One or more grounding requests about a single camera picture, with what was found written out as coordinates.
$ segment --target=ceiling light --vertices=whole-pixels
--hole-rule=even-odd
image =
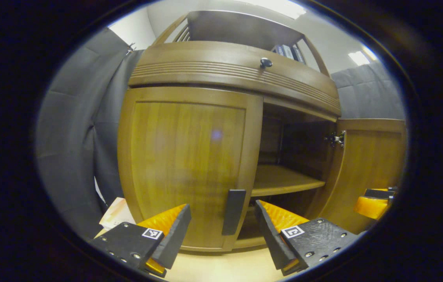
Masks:
[[[348,55],[358,66],[369,64],[368,58],[361,51],[350,53]]]
[[[271,9],[272,11],[276,11],[277,13],[289,16],[294,20],[296,20],[299,16],[307,12],[299,4],[296,4],[288,0],[235,0],[235,1],[244,2],[252,5],[261,6],[267,9]]]
[[[376,61],[378,58],[376,57],[375,53],[373,53],[368,47],[364,46],[362,47],[362,50],[366,55],[368,55],[373,61]]]

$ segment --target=gray curtain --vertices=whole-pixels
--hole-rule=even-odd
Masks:
[[[107,203],[122,197],[116,132],[127,82],[143,51],[109,29],[94,35],[62,66],[39,111],[35,150],[51,200],[69,226],[92,239]]]
[[[401,91],[379,61],[335,72],[341,118],[406,119]]]

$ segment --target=cabinet top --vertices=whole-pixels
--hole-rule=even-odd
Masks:
[[[187,14],[190,40],[222,41],[271,50],[294,45],[304,35],[290,27],[234,11],[191,11]]]

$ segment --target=drawer knob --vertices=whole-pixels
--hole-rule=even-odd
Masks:
[[[264,69],[266,67],[271,67],[272,66],[272,61],[270,61],[267,58],[262,58],[259,62],[261,63],[260,67],[262,69]]]

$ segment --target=open cabinet door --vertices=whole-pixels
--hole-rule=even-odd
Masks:
[[[182,248],[231,250],[256,174],[262,105],[261,97],[233,91],[129,89],[118,160],[135,221],[190,204],[192,219]]]
[[[359,234],[375,220],[354,212],[366,189],[386,189],[400,181],[406,154],[406,127],[398,119],[338,119],[336,144],[325,187],[319,189],[307,218],[323,217]]]

